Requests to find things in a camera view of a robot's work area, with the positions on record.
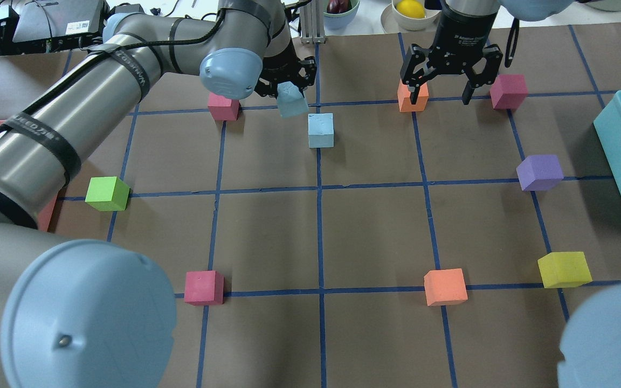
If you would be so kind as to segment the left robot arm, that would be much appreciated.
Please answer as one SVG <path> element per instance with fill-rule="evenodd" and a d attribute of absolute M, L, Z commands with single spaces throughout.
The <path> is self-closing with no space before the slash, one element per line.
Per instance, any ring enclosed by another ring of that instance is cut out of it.
<path fill-rule="evenodd" d="M 104 43 L 0 125 L 0 387 L 156 387 L 173 286 L 143 254 L 41 231 L 39 212 L 165 73 L 229 99 L 299 67 L 281 1 L 221 1 L 215 22 L 119 14 Z"/>

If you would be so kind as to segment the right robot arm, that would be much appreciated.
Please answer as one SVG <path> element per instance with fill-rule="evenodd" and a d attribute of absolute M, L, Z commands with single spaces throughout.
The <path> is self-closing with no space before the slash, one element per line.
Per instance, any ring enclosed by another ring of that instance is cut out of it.
<path fill-rule="evenodd" d="M 511 64 L 519 22 L 559 14 L 569 1 L 441 1 L 433 44 L 413 45 L 400 70 L 411 102 L 425 83 L 441 74 L 465 74 L 463 103 L 476 88 L 492 84 L 501 63 Z M 621 196 L 621 91 L 594 120 Z M 560 340 L 561 387 L 621 387 L 621 285 L 602 290 L 581 305 Z"/>

